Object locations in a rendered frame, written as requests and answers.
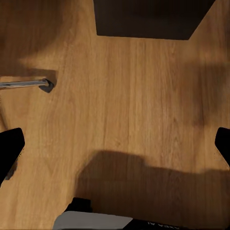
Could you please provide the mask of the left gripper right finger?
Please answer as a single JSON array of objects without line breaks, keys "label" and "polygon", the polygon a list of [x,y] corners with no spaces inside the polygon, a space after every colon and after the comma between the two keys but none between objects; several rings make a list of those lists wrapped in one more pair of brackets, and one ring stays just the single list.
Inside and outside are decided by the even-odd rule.
[{"label": "left gripper right finger", "polygon": [[215,145],[230,165],[230,129],[220,127],[215,138]]}]

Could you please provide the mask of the swivel chair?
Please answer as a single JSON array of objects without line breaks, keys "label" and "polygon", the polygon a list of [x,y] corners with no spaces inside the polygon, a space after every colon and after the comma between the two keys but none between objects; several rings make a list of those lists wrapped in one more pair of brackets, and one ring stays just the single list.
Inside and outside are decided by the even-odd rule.
[{"label": "swivel chair", "polygon": [[[41,90],[50,93],[54,87],[54,84],[45,78],[41,80],[15,81],[15,82],[0,83],[0,90],[25,88],[25,87],[33,87],[33,86],[34,87],[39,86]],[[12,172],[13,172],[13,168],[11,167],[10,171],[4,178],[5,181],[11,178]]]}]

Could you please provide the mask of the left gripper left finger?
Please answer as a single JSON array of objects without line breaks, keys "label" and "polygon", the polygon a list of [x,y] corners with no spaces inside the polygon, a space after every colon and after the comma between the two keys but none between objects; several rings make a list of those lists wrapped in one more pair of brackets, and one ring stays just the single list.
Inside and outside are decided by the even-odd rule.
[{"label": "left gripper left finger", "polygon": [[0,185],[25,146],[22,129],[0,133]]}]

